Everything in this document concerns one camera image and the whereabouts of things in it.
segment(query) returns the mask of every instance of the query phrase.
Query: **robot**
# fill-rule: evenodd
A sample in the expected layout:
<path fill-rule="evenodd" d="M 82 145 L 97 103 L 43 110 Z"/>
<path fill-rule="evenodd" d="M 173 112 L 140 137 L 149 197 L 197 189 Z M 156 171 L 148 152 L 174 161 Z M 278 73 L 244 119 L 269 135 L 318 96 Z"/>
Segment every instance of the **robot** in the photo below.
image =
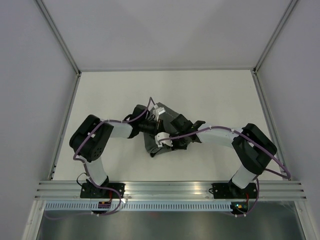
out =
<path fill-rule="evenodd" d="M 248 123 L 244 127 L 229 128 L 214 126 L 203 120 L 192 123 L 160 102 L 153 103 L 149 110 L 150 102 L 153 102 L 152 98 L 150 100 L 148 106 L 137 105 L 123 121 L 103 120 L 89 115 L 73 134 L 69 145 L 75 152 L 74 159 L 84 163 L 90 177 L 87 184 L 83 184 L 83 192 L 90 192 L 90 198 L 106 196 L 106 190 L 101 189 L 112 186 L 104 171 L 101 155 L 109 138 L 132 139 L 141 132 L 145 150 L 151 158 L 186 150 L 193 143 L 233 148 L 242 164 L 224 188 L 230 198 L 248 197 L 250 183 L 266 170 L 277 153 L 276 146 L 256 125 Z"/>

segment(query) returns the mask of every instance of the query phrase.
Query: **robotic arm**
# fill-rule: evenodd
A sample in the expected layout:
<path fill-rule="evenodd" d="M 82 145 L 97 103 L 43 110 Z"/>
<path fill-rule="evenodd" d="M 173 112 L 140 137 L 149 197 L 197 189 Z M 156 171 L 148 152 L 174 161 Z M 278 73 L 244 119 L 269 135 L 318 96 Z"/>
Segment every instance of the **robotic arm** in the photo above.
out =
<path fill-rule="evenodd" d="M 84 142 L 98 125 L 100 125 L 99 128 Z M 212 127 L 205 121 L 192 123 L 182 114 L 176 113 L 161 103 L 157 103 L 151 111 L 148 111 L 145 106 L 137 105 L 133 113 L 129 114 L 124 121 L 105 121 L 89 115 L 73 134 L 69 145 L 77 153 L 78 158 L 85 163 L 87 173 L 98 186 L 106 186 L 109 182 L 101 160 L 109 138 L 131 139 L 142 132 L 145 149 L 151 157 L 175 150 L 186 150 L 190 143 L 214 143 L 227 146 L 236 151 L 242 163 L 229 181 L 230 191 L 236 194 L 263 173 L 271 157 L 235 132 L 249 137 L 272 155 L 276 154 L 277 148 L 252 123 L 248 123 L 243 128 L 223 128 Z"/>

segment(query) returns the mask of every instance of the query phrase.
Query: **white table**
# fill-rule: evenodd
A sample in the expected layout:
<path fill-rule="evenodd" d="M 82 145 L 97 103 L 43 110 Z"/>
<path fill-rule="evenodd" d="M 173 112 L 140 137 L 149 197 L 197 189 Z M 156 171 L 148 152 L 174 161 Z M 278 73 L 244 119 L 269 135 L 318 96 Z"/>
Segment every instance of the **white table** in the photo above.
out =
<path fill-rule="evenodd" d="M 75 180 L 84 172 L 72 159 L 69 140 L 89 114 L 122 120 L 137 104 L 147 105 L 150 96 L 192 122 L 227 127 L 254 123 L 269 135 L 249 70 L 84 72 L 53 179 Z M 187 150 L 151 158 L 142 133 L 133 139 L 109 139 L 102 162 L 112 181 L 229 180 L 241 165 L 233 149 L 214 144 L 191 143 Z M 280 172 L 273 161 L 268 167 Z M 259 179 L 281 178 L 266 172 Z"/>

